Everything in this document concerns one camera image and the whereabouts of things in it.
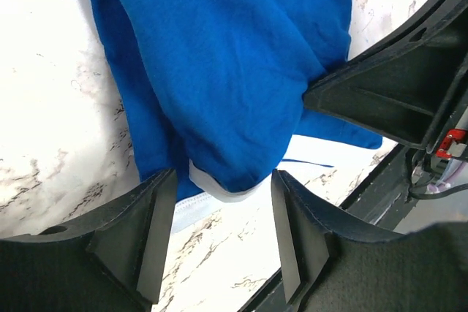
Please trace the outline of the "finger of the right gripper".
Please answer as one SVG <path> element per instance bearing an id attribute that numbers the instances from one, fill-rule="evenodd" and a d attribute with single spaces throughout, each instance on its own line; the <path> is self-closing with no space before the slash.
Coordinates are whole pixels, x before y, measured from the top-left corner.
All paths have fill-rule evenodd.
<path id="1" fill-rule="evenodd" d="M 305 108 L 431 150 L 467 89 L 467 0 L 428 0 L 341 69 L 310 84 Z"/>

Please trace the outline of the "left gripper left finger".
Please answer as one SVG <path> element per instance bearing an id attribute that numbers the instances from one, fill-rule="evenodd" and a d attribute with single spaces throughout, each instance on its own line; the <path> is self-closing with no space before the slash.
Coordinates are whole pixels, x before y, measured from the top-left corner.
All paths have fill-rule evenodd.
<path id="1" fill-rule="evenodd" d="M 175 171 L 38 235 L 1 240 L 3 311 L 149 311 L 159 302 Z"/>

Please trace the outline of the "blue boxer underwear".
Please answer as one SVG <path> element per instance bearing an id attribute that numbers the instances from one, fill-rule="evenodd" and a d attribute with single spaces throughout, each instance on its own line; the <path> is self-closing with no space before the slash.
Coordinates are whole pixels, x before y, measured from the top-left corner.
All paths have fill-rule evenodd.
<path id="1" fill-rule="evenodd" d="M 343 66 L 352 0 L 91 0 L 141 180 L 178 177 L 173 232 L 267 191 L 271 172 L 313 174 L 372 153 L 380 135 L 305 109 Z"/>

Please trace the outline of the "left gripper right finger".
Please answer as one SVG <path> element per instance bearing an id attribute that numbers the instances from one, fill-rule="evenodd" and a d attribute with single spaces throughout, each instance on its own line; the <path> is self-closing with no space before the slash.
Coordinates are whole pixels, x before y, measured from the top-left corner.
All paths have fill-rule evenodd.
<path id="1" fill-rule="evenodd" d="M 285 300 L 294 311 L 465 311 L 467 224 L 401 235 L 275 171 L 271 195 Z"/>

